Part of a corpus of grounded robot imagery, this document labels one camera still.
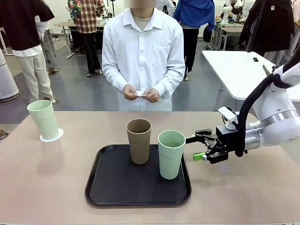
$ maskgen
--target black pants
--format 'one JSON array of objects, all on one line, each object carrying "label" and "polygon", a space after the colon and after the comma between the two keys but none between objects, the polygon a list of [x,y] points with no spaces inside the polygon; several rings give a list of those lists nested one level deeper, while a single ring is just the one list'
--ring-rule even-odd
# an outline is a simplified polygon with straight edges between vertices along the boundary
[{"label": "black pants", "polygon": [[82,37],[82,45],[85,49],[86,60],[88,62],[89,74],[94,74],[95,69],[101,69],[96,46],[96,33],[81,33],[80,35]]},{"label": "black pants", "polygon": [[187,72],[191,72],[196,54],[199,29],[183,29],[184,58],[186,59]]}]

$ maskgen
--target brown cup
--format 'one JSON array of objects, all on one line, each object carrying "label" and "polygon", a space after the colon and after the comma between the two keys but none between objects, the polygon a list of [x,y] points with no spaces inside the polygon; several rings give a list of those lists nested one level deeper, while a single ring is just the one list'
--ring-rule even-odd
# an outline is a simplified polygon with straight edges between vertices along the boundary
[{"label": "brown cup", "polygon": [[136,119],[127,124],[127,135],[131,159],[135,164],[144,164],[149,158],[151,124],[147,120]]}]

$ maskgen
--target wall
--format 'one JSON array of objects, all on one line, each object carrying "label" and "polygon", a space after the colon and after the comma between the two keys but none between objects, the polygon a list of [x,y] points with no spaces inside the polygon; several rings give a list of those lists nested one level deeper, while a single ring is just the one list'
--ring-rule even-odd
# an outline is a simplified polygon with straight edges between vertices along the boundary
[{"label": "wall", "polygon": [[[50,24],[52,26],[52,31],[53,33],[62,33],[61,27],[56,27],[54,24],[60,23],[60,22],[66,22],[70,19],[70,13],[66,9],[67,5],[67,0],[45,0],[51,10],[53,11],[55,18],[51,20]],[[255,0],[246,0],[245,2],[245,8],[244,8],[244,15],[248,14],[249,9],[252,7],[254,4]],[[214,0],[215,2],[215,14],[216,16],[220,16],[222,13],[223,5],[225,3],[224,0]],[[112,7],[112,2],[109,0],[108,1],[108,6],[109,6],[109,12],[113,12],[113,7]],[[114,2],[114,10],[115,10],[115,15],[123,12],[126,8],[124,8],[124,0],[116,0]],[[203,31],[206,25],[203,25],[200,28],[199,36],[203,36]]]}]

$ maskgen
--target cup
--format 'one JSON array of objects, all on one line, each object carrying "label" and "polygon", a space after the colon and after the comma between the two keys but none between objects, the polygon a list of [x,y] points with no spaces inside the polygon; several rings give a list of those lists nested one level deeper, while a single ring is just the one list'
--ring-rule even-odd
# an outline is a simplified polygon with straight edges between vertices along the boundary
[{"label": "cup", "polygon": [[32,119],[44,140],[52,140],[59,136],[58,126],[49,100],[39,100],[27,106]]},{"label": "cup", "polygon": [[185,143],[185,136],[175,130],[158,136],[159,171],[163,178],[172,180],[178,176]]},{"label": "cup", "polygon": [[147,120],[136,119],[127,124],[127,135],[130,146],[131,159],[141,165],[148,161],[151,124]]}]

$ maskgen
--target black tray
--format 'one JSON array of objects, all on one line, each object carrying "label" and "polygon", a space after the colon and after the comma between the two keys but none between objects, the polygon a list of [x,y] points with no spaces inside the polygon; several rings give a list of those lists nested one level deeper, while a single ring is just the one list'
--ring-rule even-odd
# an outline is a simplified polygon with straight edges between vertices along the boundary
[{"label": "black tray", "polygon": [[159,173],[158,145],[150,145],[143,165],[132,162],[129,145],[108,145],[96,156],[85,197],[96,206],[180,205],[191,192],[184,155],[178,177],[166,180]]}]

